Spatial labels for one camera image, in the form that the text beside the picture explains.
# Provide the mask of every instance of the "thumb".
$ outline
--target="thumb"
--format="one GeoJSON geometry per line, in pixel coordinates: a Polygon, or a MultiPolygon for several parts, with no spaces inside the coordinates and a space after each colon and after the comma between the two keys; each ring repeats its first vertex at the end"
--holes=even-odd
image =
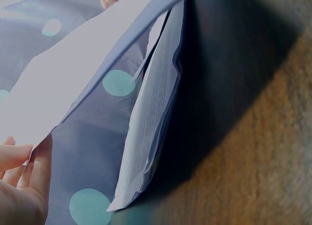
{"type": "Polygon", "coordinates": [[[21,166],[31,153],[33,145],[23,146],[0,145],[0,171],[21,166]]]}

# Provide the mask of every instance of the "wooden surface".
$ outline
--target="wooden surface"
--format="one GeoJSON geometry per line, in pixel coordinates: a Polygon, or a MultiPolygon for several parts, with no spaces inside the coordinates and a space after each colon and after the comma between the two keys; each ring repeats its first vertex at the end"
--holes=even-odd
{"type": "Polygon", "coordinates": [[[312,224],[312,0],[187,5],[159,168],[112,224],[312,224]]]}

